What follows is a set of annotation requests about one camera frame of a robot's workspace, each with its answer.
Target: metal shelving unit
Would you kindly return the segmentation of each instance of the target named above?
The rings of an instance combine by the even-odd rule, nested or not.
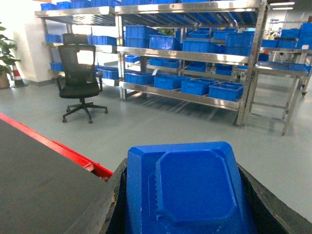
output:
[[[65,23],[67,32],[72,32],[72,25],[90,25],[90,26],[115,26],[115,10],[112,7],[91,7],[81,9],[68,9],[68,10],[51,10],[51,11],[36,11],[35,15],[42,19],[45,33],[48,33],[46,20],[51,20],[59,23]],[[52,57],[52,48],[57,48],[62,43],[46,43],[43,45],[49,47],[50,59]],[[110,45],[97,45],[97,52],[116,54],[117,47]],[[102,82],[109,86],[118,86],[118,80],[102,79]]]
[[[238,112],[237,125],[242,125],[246,104],[250,92],[251,80],[254,78],[254,65],[259,57],[261,38],[263,38],[269,6],[267,0],[221,0],[212,2],[192,2],[177,4],[154,4],[140,6],[121,6],[115,8],[116,25],[118,27],[117,51],[119,53],[120,97],[138,93],[176,98],[203,105],[233,110]],[[167,51],[144,48],[124,47],[123,26],[128,21],[150,27],[187,28],[187,27],[255,27],[255,35],[250,57],[193,53],[184,51]],[[124,82],[125,55],[141,56],[141,71],[147,69],[147,57],[191,60],[231,65],[248,65],[245,89],[238,102],[216,98],[196,96],[179,92],[179,90],[163,90],[151,86],[136,85]]]

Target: gray floor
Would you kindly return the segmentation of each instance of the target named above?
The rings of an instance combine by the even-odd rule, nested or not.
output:
[[[281,102],[281,97],[286,94],[261,89],[256,95],[256,99],[276,102]],[[90,100],[109,108],[107,115],[102,110],[92,111],[93,124],[88,124],[83,111],[62,123],[66,105],[77,101],[59,98],[55,85],[0,90],[0,112],[110,170],[134,145],[227,141],[245,169],[312,221],[312,92],[300,97],[284,137],[281,124],[252,117],[246,127],[240,128],[233,125],[236,112],[157,96],[121,100],[117,87],[105,87]],[[275,114],[268,108],[265,111]]]

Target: chair base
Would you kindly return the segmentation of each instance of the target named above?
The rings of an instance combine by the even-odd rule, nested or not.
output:
[[[108,110],[107,110],[106,106],[94,105],[92,101],[86,103],[84,98],[81,98],[80,102],[81,102],[81,104],[67,106],[67,110],[66,110],[67,113],[63,115],[63,120],[62,120],[63,123],[67,122],[66,116],[68,116],[68,115],[70,115],[72,113],[75,113],[75,112],[77,112],[79,110],[82,110],[82,109],[87,113],[87,115],[89,117],[89,123],[93,123],[93,121],[91,119],[91,115],[90,115],[90,113],[88,111],[88,108],[105,109],[104,113],[106,113],[106,114],[108,113]]]

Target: red frame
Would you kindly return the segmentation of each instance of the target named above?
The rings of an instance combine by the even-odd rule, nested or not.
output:
[[[113,174],[110,170],[102,167],[99,163],[93,162],[92,160],[88,159],[87,157],[75,152],[74,150],[66,147],[65,145],[57,142],[51,141],[48,138],[40,135],[36,131],[32,130],[31,128],[27,127],[26,125],[17,122],[10,117],[0,113],[0,119],[7,122],[8,124],[12,125],[13,127],[19,129],[23,133],[27,134],[28,136],[32,137],[33,139],[39,141],[40,143],[44,144],[45,146],[49,147],[50,149],[58,152],[59,154],[63,155],[64,157],[70,159],[71,161],[75,162],[76,164],[80,165],[84,169],[95,172],[98,177],[101,178],[110,178]]]

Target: potted plant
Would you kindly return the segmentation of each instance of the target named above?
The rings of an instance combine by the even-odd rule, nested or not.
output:
[[[6,28],[0,26],[0,31],[5,31]],[[0,34],[0,89],[9,88],[10,83],[6,74],[12,73],[11,65],[20,61],[15,59],[10,49],[16,48],[14,41]]]

